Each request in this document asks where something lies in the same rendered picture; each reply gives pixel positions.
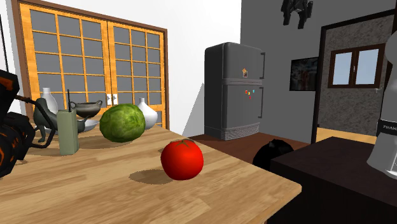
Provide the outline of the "brown framed window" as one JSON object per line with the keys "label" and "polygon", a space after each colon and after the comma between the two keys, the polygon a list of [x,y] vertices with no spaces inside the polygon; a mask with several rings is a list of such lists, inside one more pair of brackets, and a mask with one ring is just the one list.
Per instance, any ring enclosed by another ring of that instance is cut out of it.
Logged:
{"label": "brown framed window", "polygon": [[378,88],[385,43],[331,52],[328,88]]}

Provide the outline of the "grey refrigerator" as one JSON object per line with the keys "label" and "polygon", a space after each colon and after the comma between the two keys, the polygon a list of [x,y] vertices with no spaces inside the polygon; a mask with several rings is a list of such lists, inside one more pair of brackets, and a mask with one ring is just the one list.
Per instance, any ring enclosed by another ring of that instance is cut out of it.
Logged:
{"label": "grey refrigerator", "polygon": [[238,43],[205,49],[204,134],[233,140],[259,132],[265,53]]}

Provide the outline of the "black round thing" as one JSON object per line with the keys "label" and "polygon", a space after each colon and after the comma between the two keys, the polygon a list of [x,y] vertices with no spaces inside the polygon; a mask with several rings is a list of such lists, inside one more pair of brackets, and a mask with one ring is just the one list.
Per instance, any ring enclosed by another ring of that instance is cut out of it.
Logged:
{"label": "black round thing", "polygon": [[286,153],[292,152],[293,148],[287,142],[280,139],[273,139],[262,146],[253,158],[253,165],[270,170],[270,161]]}

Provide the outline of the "dark robot stand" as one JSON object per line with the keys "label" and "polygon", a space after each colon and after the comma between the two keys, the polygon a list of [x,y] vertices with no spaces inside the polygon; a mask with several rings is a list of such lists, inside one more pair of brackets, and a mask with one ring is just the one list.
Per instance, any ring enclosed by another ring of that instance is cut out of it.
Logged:
{"label": "dark robot stand", "polygon": [[397,179],[367,164],[372,144],[330,137],[272,159],[302,191],[268,224],[397,224]]}

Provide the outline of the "white round vase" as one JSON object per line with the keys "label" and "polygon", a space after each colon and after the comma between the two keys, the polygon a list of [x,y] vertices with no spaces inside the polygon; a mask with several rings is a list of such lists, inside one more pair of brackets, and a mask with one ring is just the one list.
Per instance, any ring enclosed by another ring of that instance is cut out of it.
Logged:
{"label": "white round vase", "polygon": [[139,104],[137,107],[142,111],[145,119],[145,129],[148,130],[152,128],[158,119],[158,114],[155,110],[151,109],[146,103],[145,98],[139,98]]}

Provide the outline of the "red tomato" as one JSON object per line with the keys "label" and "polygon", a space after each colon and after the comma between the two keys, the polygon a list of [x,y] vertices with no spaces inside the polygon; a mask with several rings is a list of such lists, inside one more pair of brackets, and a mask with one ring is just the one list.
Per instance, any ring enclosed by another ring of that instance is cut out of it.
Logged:
{"label": "red tomato", "polygon": [[163,149],[160,160],[166,175],[174,180],[192,179],[204,166],[202,151],[191,139],[170,142]]}

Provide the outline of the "green cabbage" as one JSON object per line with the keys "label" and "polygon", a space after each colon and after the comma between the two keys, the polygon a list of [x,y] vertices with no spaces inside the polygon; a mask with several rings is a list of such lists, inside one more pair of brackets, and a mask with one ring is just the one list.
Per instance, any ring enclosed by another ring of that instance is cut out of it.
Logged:
{"label": "green cabbage", "polygon": [[102,135],[116,143],[139,138],[145,130],[143,112],[133,104],[119,104],[105,111],[99,122]]}

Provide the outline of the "white shallow bowl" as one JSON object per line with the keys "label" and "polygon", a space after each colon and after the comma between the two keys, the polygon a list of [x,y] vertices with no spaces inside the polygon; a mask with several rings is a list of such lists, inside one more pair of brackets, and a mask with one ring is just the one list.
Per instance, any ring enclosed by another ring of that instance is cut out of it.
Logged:
{"label": "white shallow bowl", "polygon": [[77,120],[78,133],[92,130],[98,123],[99,121],[91,119]]}

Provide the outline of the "green box with black stick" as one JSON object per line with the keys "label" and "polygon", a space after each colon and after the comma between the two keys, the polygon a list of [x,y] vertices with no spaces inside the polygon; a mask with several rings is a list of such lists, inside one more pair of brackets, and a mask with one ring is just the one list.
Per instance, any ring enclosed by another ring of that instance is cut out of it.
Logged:
{"label": "green box with black stick", "polygon": [[79,149],[76,110],[71,108],[71,97],[67,90],[67,109],[57,113],[57,132],[60,155],[73,155]]}

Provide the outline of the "white tall vase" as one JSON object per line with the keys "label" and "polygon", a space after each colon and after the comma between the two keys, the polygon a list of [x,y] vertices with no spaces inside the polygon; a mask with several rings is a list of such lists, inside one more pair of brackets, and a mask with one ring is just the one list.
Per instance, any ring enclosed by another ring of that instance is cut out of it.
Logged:
{"label": "white tall vase", "polygon": [[51,94],[50,88],[43,88],[43,93],[41,94],[41,97],[46,100],[46,104],[48,109],[54,113],[57,114],[58,112],[58,104],[53,95]]}

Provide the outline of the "wooden glazed double door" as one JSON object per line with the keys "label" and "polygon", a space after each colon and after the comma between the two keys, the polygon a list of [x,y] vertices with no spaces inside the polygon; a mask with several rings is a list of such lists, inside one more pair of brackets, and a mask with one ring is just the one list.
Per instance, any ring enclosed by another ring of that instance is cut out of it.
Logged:
{"label": "wooden glazed double door", "polygon": [[44,0],[11,0],[25,95],[49,88],[59,109],[101,101],[101,112],[144,99],[169,126],[167,31]]}

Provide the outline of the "grey animal figure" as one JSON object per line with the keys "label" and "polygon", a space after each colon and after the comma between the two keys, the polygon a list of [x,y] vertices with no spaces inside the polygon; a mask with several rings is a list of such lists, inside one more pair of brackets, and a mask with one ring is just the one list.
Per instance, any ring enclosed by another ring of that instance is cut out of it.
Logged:
{"label": "grey animal figure", "polygon": [[[55,130],[58,130],[57,127],[57,115],[52,113],[49,109],[48,109],[48,105],[46,102],[46,99],[44,98],[38,98],[36,100],[36,102],[41,105],[41,107],[44,109],[45,113],[48,115],[49,119],[52,121]],[[34,119],[34,123],[36,124],[36,128],[34,130],[40,130],[41,133],[41,139],[38,140],[39,143],[42,143],[45,141],[45,127],[46,128],[50,128],[50,124],[46,121],[46,119],[44,118],[44,116],[42,115],[42,113],[40,112],[40,110],[38,109],[38,107],[35,107],[34,109],[34,114],[33,114],[33,119]]]}

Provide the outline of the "black and orange machine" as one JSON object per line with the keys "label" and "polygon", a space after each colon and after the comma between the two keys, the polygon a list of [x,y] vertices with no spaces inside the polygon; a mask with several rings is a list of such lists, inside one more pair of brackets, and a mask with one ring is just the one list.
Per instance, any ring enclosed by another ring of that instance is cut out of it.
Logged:
{"label": "black and orange machine", "polygon": [[[47,148],[55,134],[55,126],[44,108],[28,97],[18,95],[20,90],[17,75],[0,69],[0,178],[10,174],[16,161],[23,160],[29,148]],[[46,144],[34,144],[35,131],[29,117],[10,112],[14,100],[35,105],[40,110],[52,131]]]}

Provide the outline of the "dark wall picture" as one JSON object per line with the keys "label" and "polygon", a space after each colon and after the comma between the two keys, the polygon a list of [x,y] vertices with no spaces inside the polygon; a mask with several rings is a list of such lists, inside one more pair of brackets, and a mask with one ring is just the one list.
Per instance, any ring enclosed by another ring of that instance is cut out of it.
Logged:
{"label": "dark wall picture", "polygon": [[290,91],[316,91],[318,57],[291,61]]}

